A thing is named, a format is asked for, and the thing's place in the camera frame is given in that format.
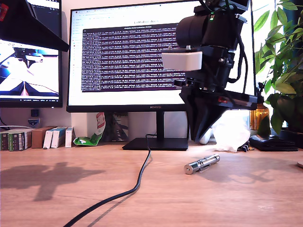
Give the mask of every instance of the box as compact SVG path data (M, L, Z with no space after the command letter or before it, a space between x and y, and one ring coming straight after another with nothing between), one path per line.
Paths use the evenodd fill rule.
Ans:
M32 129L20 129L9 133L9 151L25 150L32 146Z
M47 126L32 130L32 148L43 148L45 133L47 130L53 128L55 128L55 126Z

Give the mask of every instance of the computer monitor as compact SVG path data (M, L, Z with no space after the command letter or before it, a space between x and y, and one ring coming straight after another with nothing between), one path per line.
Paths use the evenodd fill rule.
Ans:
M183 0L72 9L67 111L157 112L157 140L151 140L151 147L186 149L187 138L164 139L163 112L186 110L173 85L185 81L185 73L164 69L161 51L178 47L177 24L193 16L199 5L197 0ZM246 50L253 74L248 26ZM237 77L237 67L233 70ZM146 149L146 141L137 138L124 148Z
M61 0L28 2L61 37ZM0 40L0 107L62 107L61 63L58 50Z

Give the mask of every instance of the amber glass bottle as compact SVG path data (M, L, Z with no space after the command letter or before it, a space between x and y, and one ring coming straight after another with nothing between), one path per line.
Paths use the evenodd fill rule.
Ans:
M269 109L263 103L258 104L256 110L250 111L250 129L258 130L261 120L266 116L269 116Z

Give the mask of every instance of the white tissue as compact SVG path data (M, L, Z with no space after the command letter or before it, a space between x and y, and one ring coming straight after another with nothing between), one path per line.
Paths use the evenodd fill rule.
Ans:
M227 111L212 126L217 144L215 149L237 152L250 138L250 129L243 118L243 112Z

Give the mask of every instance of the monitor bezel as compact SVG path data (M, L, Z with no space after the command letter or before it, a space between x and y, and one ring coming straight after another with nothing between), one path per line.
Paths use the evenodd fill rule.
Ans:
M91 10L91 9L108 9L118 7L129 7L129 6L142 6L142 5L155 5L155 4L166 4L176 2L191 2L198 0L175 0L175 1L162 1L162 2L149 2L140 4L128 4L128 5L117 5L117 6L104 6L104 7L92 7L92 8L80 8L71 9L70 18L70 43L71 43L71 21L72 13L80 10ZM152 104L152 105L69 105L70 95L70 63L71 63L71 51L69 51L69 64L68 64L68 88L67 88L67 105L66 111L70 113L95 113L95 112L156 112L156 111L186 111L185 104Z
M62 0L59 2L59 37L62 38ZM59 51L58 60L58 76L59 76L59 99L58 102L46 102L46 101L4 101L0 98L0 107L4 108L49 108L49 107L63 107L63 87L62 87L62 52Z

